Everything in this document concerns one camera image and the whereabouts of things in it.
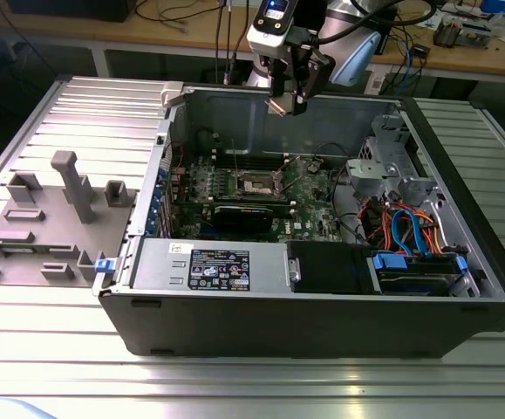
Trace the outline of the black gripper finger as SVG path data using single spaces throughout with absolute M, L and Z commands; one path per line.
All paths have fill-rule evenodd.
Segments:
M 293 56 L 292 114 L 304 113 L 307 100 L 324 90 L 336 61 L 318 49 L 296 52 Z
M 285 63 L 270 63 L 270 97 L 277 98 L 284 94 L 285 88 Z

